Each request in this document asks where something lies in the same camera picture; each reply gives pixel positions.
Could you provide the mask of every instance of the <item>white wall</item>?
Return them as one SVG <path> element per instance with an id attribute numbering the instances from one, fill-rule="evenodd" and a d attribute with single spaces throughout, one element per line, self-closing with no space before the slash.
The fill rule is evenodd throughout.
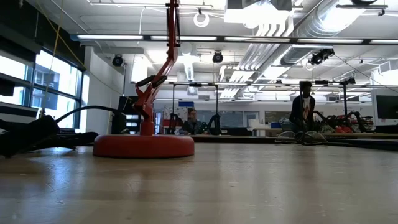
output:
<path id="1" fill-rule="evenodd" d="M 92 47 L 86 48 L 85 66 L 90 72 L 87 105 L 108 106 L 118 108 L 119 97 L 123 93 L 124 76 L 116 71 L 110 64 L 106 63 L 94 53 Z M 104 110 L 88 110 L 86 114 L 86 130 L 98 134 L 107 134 L 110 113 Z"/>

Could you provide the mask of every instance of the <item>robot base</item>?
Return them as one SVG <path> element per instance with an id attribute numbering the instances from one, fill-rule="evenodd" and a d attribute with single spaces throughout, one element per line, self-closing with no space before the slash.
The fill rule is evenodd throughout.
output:
<path id="1" fill-rule="evenodd" d="M 131 159 L 165 159 L 192 156 L 193 139 L 188 136 L 104 135 L 94 141 L 94 156 Z"/>

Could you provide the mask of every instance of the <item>robotic arm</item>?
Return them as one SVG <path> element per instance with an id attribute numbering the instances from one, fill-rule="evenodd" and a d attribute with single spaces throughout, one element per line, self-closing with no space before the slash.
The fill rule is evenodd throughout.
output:
<path id="1" fill-rule="evenodd" d="M 153 75 L 139 81 L 136 84 L 136 92 L 138 100 L 134 104 L 134 108 L 144 117 L 141 123 L 141 135 L 150 136 L 155 133 L 153 123 L 153 104 L 156 94 L 161 84 L 167 79 L 167 75 L 172 69 L 174 63 L 177 61 L 177 47 L 180 46 L 177 40 L 177 34 L 180 35 L 179 21 L 178 21 L 178 1 L 170 0 L 166 4 L 167 9 L 167 29 L 169 31 L 169 49 L 167 50 L 167 60 L 159 70 L 157 75 Z M 139 87 L 148 84 L 145 91 L 141 91 Z"/>

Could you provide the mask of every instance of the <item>desk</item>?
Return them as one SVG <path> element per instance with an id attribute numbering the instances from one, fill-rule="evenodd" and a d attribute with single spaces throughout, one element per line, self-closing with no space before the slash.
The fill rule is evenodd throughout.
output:
<path id="1" fill-rule="evenodd" d="M 257 131 L 265 131 L 266 137 L 277 137 L 280 133 L 282 133 L 282 128 L 258 127 L 248 128 L 248 131 L 252 132 L 252 136 L 257 136 Z"/>

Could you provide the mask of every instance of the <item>person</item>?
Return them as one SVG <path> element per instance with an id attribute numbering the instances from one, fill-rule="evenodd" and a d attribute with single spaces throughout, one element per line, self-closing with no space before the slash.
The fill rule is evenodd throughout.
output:
<path id="1" fill-rule="evenodd" d="M 206 126 L 206 124 L 197 120 L 197 111 L 195 109 L 191 109 L 188 111 L 188 113 L 188 121 L 184 122 L 182 125 L 180 134 L 208 134 L 209 131 L 207 130 L 207 127 L 205 128 L 206 131 L 203 131 L 203 127 Z"/>
<path id="2" fill-rule="evenodd" d="M 298 96 L 293 100 L 289 120 L 292 123 L 292 131 L 294 132 L 313 130 L 315 99 L 311 96 L 311 87 L 311 82 L 300 82 L 302 99 Z"/>

